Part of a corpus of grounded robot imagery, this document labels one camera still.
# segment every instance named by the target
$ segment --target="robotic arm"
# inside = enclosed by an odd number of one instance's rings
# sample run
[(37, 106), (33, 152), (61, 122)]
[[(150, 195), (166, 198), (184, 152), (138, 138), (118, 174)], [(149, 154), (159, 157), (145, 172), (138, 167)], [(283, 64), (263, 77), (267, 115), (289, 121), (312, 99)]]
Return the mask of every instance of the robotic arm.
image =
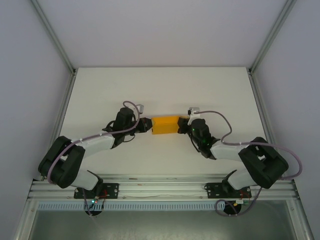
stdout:
[(288, 170), (287, 161), (267, 141), (256, 137), (252, 144), (226, 145), (210, 134), (206, 121), (200, 118), (198, 107), (191, 107), (189, 117), (180, 117), (178, 133), (187, 134), (205, 158), (228, 159), (243, 162), (245, 168), (229, 173), (214, 189), (221, 198), (235, 197), (239, 190), (258, 185), (269, 189)]
[[(139, 112), (142, 113), (143, 105), (139, 105), (138, 107)], [(136, 122), (134, 111), (129, 107), (123, 107), (117, 113), (116, 119), (109, 122), (102, 130), (109, 133), (128, 130), (134, 126)], [(151, 119), (143, 117), (139, 119), (136, 128), (131, 131), (111, 135), (101, 134), (100, 137), (83, 142), (80, 141), (80, 143), (73, 145), (63, 155), (64, 159), (61, 158), (56, 163), (51, 173), (51, 181), (62, 189), (69, 186), (83, 188), (99, 198), (98, 196), (101, 195), (103, 190), (103, 180), (91, 171), (80, 169), (83, 158), (100, 151), (114, 149), (124, 142), (125, 136), (145, 133), (151, 129), (151, 127)], [(38, 167), (38, 171), (42, 176), (48, 176), (49, 169), (54, 160), (71, 143), (72, 140), (65, 136), (60, 136), (54, 141)]]

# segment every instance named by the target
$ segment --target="yellow object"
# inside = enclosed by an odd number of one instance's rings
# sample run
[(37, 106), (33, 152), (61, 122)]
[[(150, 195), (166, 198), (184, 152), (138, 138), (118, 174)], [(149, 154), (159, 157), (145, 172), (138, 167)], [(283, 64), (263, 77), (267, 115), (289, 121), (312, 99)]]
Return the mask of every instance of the yellow object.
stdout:
[(176, 134), (180, 116), (158, 116), (152, 118), (152, 134)]

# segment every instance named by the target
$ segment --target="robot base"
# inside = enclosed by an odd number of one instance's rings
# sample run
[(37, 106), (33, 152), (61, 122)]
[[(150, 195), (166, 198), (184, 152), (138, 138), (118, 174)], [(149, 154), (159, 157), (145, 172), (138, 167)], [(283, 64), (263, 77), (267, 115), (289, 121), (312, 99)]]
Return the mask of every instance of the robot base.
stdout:
[[(117, 199), (118, 198), (118, 192), (119, 192), (119, 183), (103, 183), (102, 184), (102, 191), (101, 196), (99, 196), (101, 199)], [(96, 194), (89, 190), (84, 190), (85, 197), (87, 199), (94, 199), (96, 197)], [(83, 188), (77, 187), (74, 191), (74, 199), (84, 199), (83, 194)]]
[(204, 189), (208, 195), (208, 199), (241, 199), (251, 198), (250, 187), (244, 187), (240, 190), (233, 190), (232, 192), (226, 192), (223, 189), (221, 182), (208, 182)]

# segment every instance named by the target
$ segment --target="purple cable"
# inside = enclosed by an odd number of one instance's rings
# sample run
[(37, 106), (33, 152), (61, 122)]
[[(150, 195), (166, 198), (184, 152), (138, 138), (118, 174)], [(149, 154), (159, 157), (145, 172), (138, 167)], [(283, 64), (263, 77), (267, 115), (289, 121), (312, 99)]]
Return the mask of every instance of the purple cable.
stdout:
[(291, 154), (296, 159), (296, 161), (297, 161), (297, 163), (299, 165), (299, 170), (298, 170), (297, 173), (295, 173), (293, 175), (283, 176), (280, 179), (281, 180), (292, 179), (292, 178), (298, 177), (302, 173), (303, 166), (302, 166), (302, 162), (301, 162), (300, 158), (292, 150), (290, 150), (290, 149), (288, 149), (286, 147), (279, 146), (279, 145), (276, 145), (276, 144), (271, 144), (271, 143), (264, 143), (264, 142), (225, 142), (224, 139), (233, 132), (233, 129), (232, 129), (232, 126), (231, 126), (230, 122), (227, 120), (227, 118), (222, 113), (220, 113), (218, 111), (209, 110), (209, 111), (195, 112), (195, 114), (206, 114), (206, 113), (213, 113), (213, 114), (220, 115), (225, 120), (226, 124), (229, 126), (230, 131), (228, 133), (226, 133), (225, 135), (223, 135), (223, 137), (221, 138), (221, 143), (222, 144), (228, 145), (228, 146), (258, 145), (258, 146), (268, 146), (268, 147), (273, 147), (273, 148), (284, 150), (284, 151), (288, 152), (289, 154)]
[(131, 102), (131, 101), (124, 101), (122, 104), (123, 104), (123, 106), (125, 106), (126, 108), (127, 108), (126, 104), (131, 104), (131, 105), (134, 106), (134, 108), (136, 109), (136, 112), (137, 112), (136, 123), (135, 123), (132, 127), (128, 128), (128, 129), (126, 129), (126, 130), (112, 131), (112, 132), (104, 132), (104, 133), (102, 133), (102, 134), (95, 134), (95, 135), (87, 136), (87, 137), (85, 137), (85, 138), (83, 138), (83, 139), (74, 141), (74, 142), (72, 142), (71, 144), (69, 144), (69, 145), (56, 157), (56, 159), (53, 161), (53, 163), (52, 163), (52, 165), (51, 165), (51, 167), (50, 167), (50, 169), (49, 169), (49, 171), (48, 171), (47, 180), (48, 180), (48, 182), (49, 182), (50, 184), (53, 184), (53, 182), (51, 181), (51, 173), (52, 173), (54, 167), (56, 166), (56, 164), (57, 164), (57, 162), (59, 161), (59, 159), (60, 159), (73, 145), (76, 145), (76, 144), (78, 144), (78, 143), (80, 143), (80, 142), (85, 142), (85, 141), (88, 141), (88, 140), (91, 140), (91, 139), (99, 138), (99, 137), (105, 136), (105, 135), (121, 134), (121, 133), (129, 132), (129, 131), (131, 131), (131, 130), (133, 130), (133, 129), (136, 128), (136, 126), (138, 125), (139, 120), (140, 120), (140, 113), (139, 113), (139, 109), (138, 109), (137, 105), (135, 105), (135, 104), (134, 104), (133, 102)]
[(85, 189), (84, 188), (82, 188), (82, 194), (83, 194), (83, 199), (84, 199), (84, 205), (85, 205), (85, 207), (86, 207), (86, 209), (88, 211), (89, 216), (91, 216), (92, 214), (91, 214), (90, 209), (89, 209), (89, 205), (88, 205), (88, 202), (87, 202), (87, 197), (86, 197), (86, 193), (85, 193)]
[[(297, 173), (293, 174), (293, 175), (290, 175), (290, 176), (283, 176), (281, 177), (280, 179), (281, 180), (287, 180), (287, 179), (292, 179), (292, 178), (295, 178), (295, 177), (298, 177), (301, 173), (302, 173), (302, 169), (303, 169), (303, 166), (302, 166), (302, 162), (300, 160), (300, 158), (298, 157), (298, 155), (296, 155), (293, 151), (291, 151), (290, 149), (286, 148), (286, 147), (283, 147), (283, 146), (279, 146), (279, 145), (276, 145), (276, 144), (271, 144), (271, 143), (264, 143), (264, 142), (225, 142), (224, 139), (229, 136), (233, 129), (232, 129), (232, 126), (230, 124), (230, 122), (228, 121), (228, 119), (220, 112), (218, 111), (213, 111), (213, 110), (208, 110), (208, 111), (198, 111), (198, 112), (195, 112), (195, 114), (206, 114), (206, 113), (213, 113), (213, 114), (218, 114), (220, 115), (226, 122), (226, 124), (229, 126), (229, 129), (230, 131), (228, 133), (226, 133), (225, 135), (223, 135), (223, 137), (221, 138), (221, 143), (224, 144), (224, 145), (228, 145), (228, 146), (242, 146), (242, 145), (258, 145), (258, 146), (268, 146), (268, 147), (273, 147), (273, 148), (277, 148), (277, 149), (281, 149), (281, 150), (284, 150), (286, 152), (288, 152), (289, 154), (291, 154), (297, 161), (298, 165), (299, 165), (299, 170)], [(262, 187), (259, 189), (257, 195), (255, 196), (255, 198), (253, 199), (253, 201), (251, 202), (250, 206), (242, 213), (239, 213), (239, 214), (235, 214), (235, 215), (230, 215), (232, 217), (237, 217), (237, 216), (241, 216), (245, 213), (247, 213), (250, 209), (252, 209), (252, 207), (256, 204), (256, 200), (257, 198), (259, 197), (259, 194), (262, 190)], [(236, 209), (234, 208), (234, 206), (232, 205), (232, 203), (230, 203), (229, 201), (226, 201), (226, 200), (223, 200), (223, 199), (219, 199), (218, 201), (216, 201), (215, 203), (215, 211), (217, 214), (219, 214), (220, 216), (224, 216), (224, 217), (228, 217), (229, 215), (225, 215), (225, 214), (222, 214), (220, 213), (217, 209), (218, 209), (218, 203), (220, 202), (225, 202), (226, 204), (228, 204), (229, 206), (232, 207), (232, 209), (234, 210), (235, 213), (237, 213)]]
[(214, 204), (214, 209), (215, 209), (215, 211), (216, 211), (217, 214), (219, 214), (220, 216), (223, 216), (223, 217), (238, 217), (238, 216), (242, 216), (242, 215), (246, 214), (247, 212), (249, 212), (249, 211), (253, 208), (253, 206), (256, 204), (256, 201), (257, 201), (257, 199), (258, 199), (258, 197), (259, 197), (259, 195), (260, 195), (261, 190), (262, 190), (262, 187), (259, 189), (258, 193), (255, 195), (255, 197), (254, 197), (254, 199), (252, 200), (250, 206), (249, 206), (245, 211), (243, 211), (243, 212), (241, 212), (241, 213), (237, 213), (237, 214), (235, 214), (235, 215), (231, 215), (231, 214), (223, 214), (223, 213), (219, 212), (219, 211), (218, 211), (218, 203), (220, 203), (220, 202), (225, 202), (226, 204), (228, 204), (229, 206), (231, 206), (231, 208), (233, 209), (233, 211), (234, 211), (235, 213), (237, 212), (236, 209), (235, 209), (235, 207), (232, 205), (231, 202), (226, 201), (226, 200), (223, 200), (223, 199), (219, 199), (218, 201), (215, 202), (215, 204)]

